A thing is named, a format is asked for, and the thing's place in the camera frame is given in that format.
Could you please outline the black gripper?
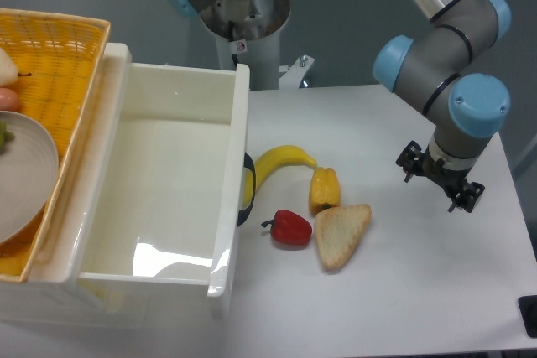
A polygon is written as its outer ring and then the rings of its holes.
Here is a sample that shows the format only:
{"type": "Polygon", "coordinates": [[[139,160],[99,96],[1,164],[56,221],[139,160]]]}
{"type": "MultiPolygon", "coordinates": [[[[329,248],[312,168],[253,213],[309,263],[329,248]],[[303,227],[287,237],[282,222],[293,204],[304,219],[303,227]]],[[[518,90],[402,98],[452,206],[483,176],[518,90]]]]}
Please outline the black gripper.
{"type": "Polygon", "coordinates": [[[445,167],[443,160],[434,160],[428,151],[422,155],[422,149],[416,141],[410,141],[396,159],[396,164],[404,171],[404,182],[408,183],[414,176],[423,175],[443,189],[451,200],[448,212],[455,209],[472,213],[480,200],[485,186],[477,182],[467,182],[468,170],[454,170],[445,167]]]}

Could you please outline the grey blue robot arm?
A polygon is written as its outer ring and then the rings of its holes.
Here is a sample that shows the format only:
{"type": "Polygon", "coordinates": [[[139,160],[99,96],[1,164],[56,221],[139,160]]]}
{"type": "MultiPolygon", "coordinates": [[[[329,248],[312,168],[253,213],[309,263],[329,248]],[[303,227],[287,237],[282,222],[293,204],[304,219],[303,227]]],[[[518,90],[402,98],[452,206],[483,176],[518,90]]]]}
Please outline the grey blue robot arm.
{"type": "MultiPolygon", "coordinates": [[[[290,0],[168,0],[185,17],[200,16],[216,40],[220,66],[246,65],[254,90],[298,87],[310,61],[279,63],[279,35],[290,0]]],[[[373,63],[374,78],[435,126],[426,148],[410,143],[397,158],[408,177],[440,186],[453,208],[472,211],[484,188],[468,182],[471,171],[510,108],[498,79],[465,75],[476,57],[508,31],[504,0],[414,0],[433,29],[420,40],[389,40],[373,63]]]]}

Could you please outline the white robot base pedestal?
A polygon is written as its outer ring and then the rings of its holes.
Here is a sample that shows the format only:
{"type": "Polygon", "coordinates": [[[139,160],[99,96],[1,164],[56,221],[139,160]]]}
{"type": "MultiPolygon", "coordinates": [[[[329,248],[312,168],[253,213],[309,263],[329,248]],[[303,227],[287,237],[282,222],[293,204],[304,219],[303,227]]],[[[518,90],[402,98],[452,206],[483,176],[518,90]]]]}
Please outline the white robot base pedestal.
{"type": "Polygon", "coordinates": [[[218,0],[201,12],[201,21],[216,42],[220,68],[238,64],[250,69],[252,90],[295,90],[307,85],[315,59],[300,55],[280,63],[280,35],[289,21],[290,0],[218,0]]]}

